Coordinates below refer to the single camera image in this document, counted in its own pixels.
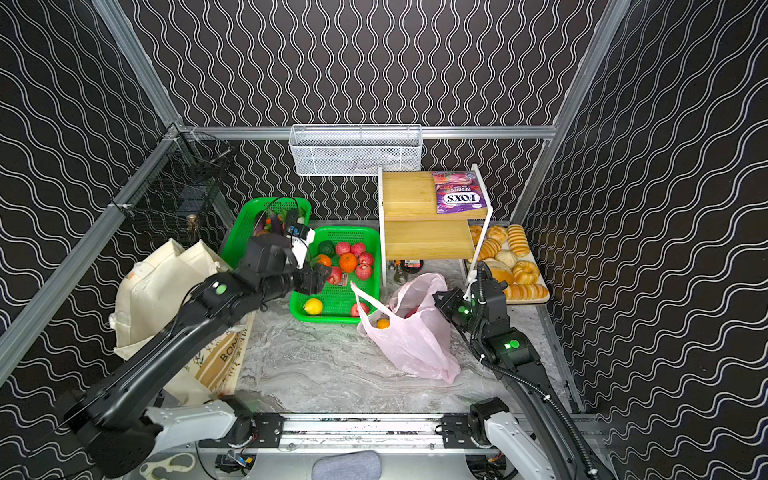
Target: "green plastic tray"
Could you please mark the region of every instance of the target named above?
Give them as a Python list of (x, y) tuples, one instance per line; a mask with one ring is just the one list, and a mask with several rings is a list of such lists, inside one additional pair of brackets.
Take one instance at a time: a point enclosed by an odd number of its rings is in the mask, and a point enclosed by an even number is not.
[[(261, 197), (254, 198), (247, 204), (243, 205), (240, 209), (240, 213), (237, 215), (237, 220), (232, 226), (230, 235), (227, 238), (227, 243), (221, 250), (221, 258), (232, 268), (235, 268), (240, 259), (245, 255), (245, 246), (248, 239), (253, 236), (253, 225), (256, 224), (256, 215), (266, 208), (277, 197)], [(295, 208), (296, 204), (299, 208), (306, 211), (305, 220), (309, 223), (310, 212), (312, 206), (310, 202), (298, 197), (283, 197), (272, 204), (271, 210), (280, 210), (282, 208)]]
[[(368, 280), (360, 280), (354, 272), (348, 273), (347, 286), (326, 284), (320, 295), (312, 295), (323, 302), (323, 312), (317, 316), (307, 315), (304, 312), (304, 303), (310, 296), (293, 292), (290, 297), (290, 312), (302, 322), (313, 323), (358, 323), (360, 318), (349, 316), (352, 305), (355, 304), (355, 293), (349, 287), (354, 281), (360, 289), (379, 298), (379, 284), (381, 279), (381, 238), (379, 232), (368, 227), (320, 227), (315, 230), (315, 240), (310, 245), (309, 258), (317, 255), (317, 247), (323, 240), (331, 240), (333, 243), (350, 242), (352, 245), (363, 242), (368, 251), (373, 255), (373, 275)], [(333, 266), (339, 266), (339, 257), (331, 259)], [(369, 308), (370, 304), (361, 300)]]

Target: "red apple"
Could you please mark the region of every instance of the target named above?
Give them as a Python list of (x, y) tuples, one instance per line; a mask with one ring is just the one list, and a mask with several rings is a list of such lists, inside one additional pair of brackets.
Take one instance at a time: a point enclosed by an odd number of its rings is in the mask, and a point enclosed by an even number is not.
[(370, 252), (362, 252), (357, 257), (357, 263), (364, 263), (365, 265), (373, 265), (373, 255)]
[(328, 283), (331, 285), (338, 285), (341, 283), (341, 277), (343, 272), (337, 266), (331, 267), (331, 276), (328, 277)]
[(355, 268), (355, 275), (361, 280), (368, 280), (373, 275), (373, 268), (370, 265), (361, 263)]
[(349, 242), (338, 242), (336, 244), (336, 255), (341, 257), (344, 253), (348, 253), (352, 249), (352, 245)]
[[(371, 309), (370, 309), (370, 308), (368, 308), (368, 306), (367, 306), (365, 303), (360, 303), (360, 305), (362, 305), (362, 309), (363, 309), (363, 310), (364, 310), (366, 313), (369, 313), (369, 312), (371, 311)], [(358, 311), (358, 309), (357, 309), (357, 303), (355, 303), (354, 305), (352, 305), (352, 309), (349, 311), (349, 316), (360, 316), (360, 312), (359, 312), (359, 311)]]
[(366, 245), (363, 242), (355, 243), (352, 245), (352, 253), (355, 257), (359, 257), (360, 254), (364, 251), (366, 251)]

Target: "lemon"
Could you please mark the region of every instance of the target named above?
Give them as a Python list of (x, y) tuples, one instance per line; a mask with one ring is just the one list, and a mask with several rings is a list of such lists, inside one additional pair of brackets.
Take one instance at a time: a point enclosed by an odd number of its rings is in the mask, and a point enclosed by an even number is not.
[(319, 315), (323, 311), (323, 302), (317, 298), (310, 298), (304, 303), (304, 311), (310, 315)]

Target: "gray cloth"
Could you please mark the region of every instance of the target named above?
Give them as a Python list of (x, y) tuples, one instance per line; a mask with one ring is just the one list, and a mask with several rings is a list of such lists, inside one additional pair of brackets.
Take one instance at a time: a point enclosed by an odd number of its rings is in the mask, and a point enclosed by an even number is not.
[(379, 480), (382, 461), (373, 450), (323, 457), (312, 466), (312, 480)]

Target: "shelf board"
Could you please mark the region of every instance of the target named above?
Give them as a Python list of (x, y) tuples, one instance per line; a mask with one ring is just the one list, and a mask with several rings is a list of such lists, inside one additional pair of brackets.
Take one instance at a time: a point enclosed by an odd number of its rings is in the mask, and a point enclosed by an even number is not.
[(475, 253), (467, 220), (385, 221), (384, 229), (387, 260), (471, 259)]
[(383, 193), (385, 221), (482, 220), (488, 215), (487, 208), (438, 214), (432, 172), (384, 172)]

